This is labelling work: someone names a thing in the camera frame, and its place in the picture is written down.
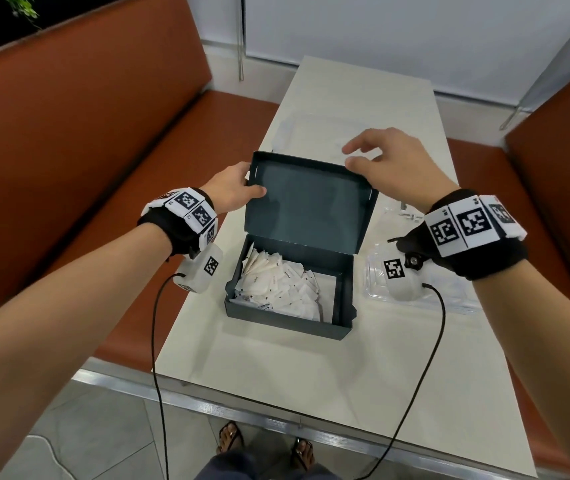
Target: white table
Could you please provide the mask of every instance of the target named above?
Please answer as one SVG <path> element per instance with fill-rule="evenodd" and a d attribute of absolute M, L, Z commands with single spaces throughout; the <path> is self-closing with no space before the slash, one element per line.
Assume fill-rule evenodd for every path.
<path fill-rule="evenodd" d="M 261 150 L 272 151 L 281 122 L 294 113 L 401 128 L 420 138 L 436 163 L 456 178 L 427 80 L 305 57 Z M 299 141 L 298 146 L 296 156 L 326 159 L 313 141 L 307 147 Z M 190 293 L 185 300 L 156 362 L 158 373 L 392 435 L 433 348 L 440 312 L 365 297 L 363 260 L 378 238 L 375 229 L 386 199 L 379 197 L 354 261 L 358 317 L 345 339 L 330 340 L 226 316 L 224 286 L 245 238 L 245 209 L 240 209 L 225 218 L 216 239 L 224 261 L 209 290 Z M 535 476 L 507 364 L 486 318 L 453 313 L 448 318 L 440 349 L 399 439 Z"/>

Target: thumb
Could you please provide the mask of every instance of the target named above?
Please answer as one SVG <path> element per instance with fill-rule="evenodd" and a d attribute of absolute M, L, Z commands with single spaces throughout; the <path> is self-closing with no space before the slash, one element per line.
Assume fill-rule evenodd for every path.
<path fill-rule="evenodd" d="M 261 185 L 250 185 L 246 187 L 247 198 L 251 200 L 252 198 L 264 197 L 267 193 L 267 189 Z"/>
<path fill-rule="evenodd" d="M 365 178 L 369 178 L 369 175 L 372 175 L 375 165 L 373 161 L 365 157 L 349 157 L 345 160 L 347 170 L 358 173 Z"/>

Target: person's right arm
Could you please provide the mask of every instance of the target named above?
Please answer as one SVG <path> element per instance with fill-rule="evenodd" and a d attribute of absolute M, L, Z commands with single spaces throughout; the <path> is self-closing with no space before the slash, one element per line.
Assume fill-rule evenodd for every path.
<path fill-rule="evenodd" d="M 458 188 L 418 139 L 395 128 L 366 130 L 343 152 L 374 148 L 383 151 L 374 161 L 350 157 L 345 166 L 391 198 L 427 213 Z M 507 359 L 570 457 L 570 300 L 528 261 L 473 286 Z"/>

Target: cardboard box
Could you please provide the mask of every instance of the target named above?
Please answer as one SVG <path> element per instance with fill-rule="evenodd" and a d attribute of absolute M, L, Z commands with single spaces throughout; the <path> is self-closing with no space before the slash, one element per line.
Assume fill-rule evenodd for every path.
<path fill-rule="evenodd" d="M 352 327 L 354 254 L 367 232 L 378 192 L 343 166 L 254 152 L 249 185 L 267 189 L 245 210 L 245 238 L 234 276 L 225 290 L 227 316 L 340 340 Z M 251 243 L 257 251 L 279 253 L 314 273 L 336 277 L 331 322 L 315 322 L 230 302 Z"/>

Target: black sandal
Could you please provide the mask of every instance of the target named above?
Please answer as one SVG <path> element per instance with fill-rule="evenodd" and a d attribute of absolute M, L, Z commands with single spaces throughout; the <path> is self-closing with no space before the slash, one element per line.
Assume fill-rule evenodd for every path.
<path fill-rule="evenodd" d="M 298 448 L 297 448 L 297 446 L 303 441 L 309 446 L 309 449 L 313 453 L 313 444 L 311 444 L 309 441 L 307 441 L 303 438 L 296 438 L 296 440 L 294 441 L 294 445 L 291 447 L 290 462 L 294 463 L 294 460 L 296 460 L 296 462 L 298 462 L 305 469 L 305 472 L 306 472 L 307 471 L 307 465 L 305 465 L 305 461 L 303 460 L 303 456 L 301 455 L 301 453 L 298 451 Z"/>
<path fill-rule="evenodd" d="M 221 445 L 222 440 L 223 440 L 223 430 L 227 426 L 229 426 L 230 424 L 233 424 L 236 427 L 236 431 L 231 433 L 232 440 L 229 442 L 229 445 L 227 445 L 227 450 L 223 451 L 223 446 Z M 243 448 L 245 448 L 245 439 L 243 438 L 243 434 L 241 433 L 241 429 L 238 428 L 238 425 L 236 424 L 235 421 L 230 421 L 227 424 L 225 424 L 225 426 L 220 428 L 220 431 L 218 431 L 218 449 L 220 449 L 220 452 L 218 452 L 217 454 L 227 453 L 228 451 L 230 451 L 232 449 L 232 446 L 234 445 L 234 442 L 236 441 L 236 438 L 240 438 L 241 445 L 243 446 Z"/>

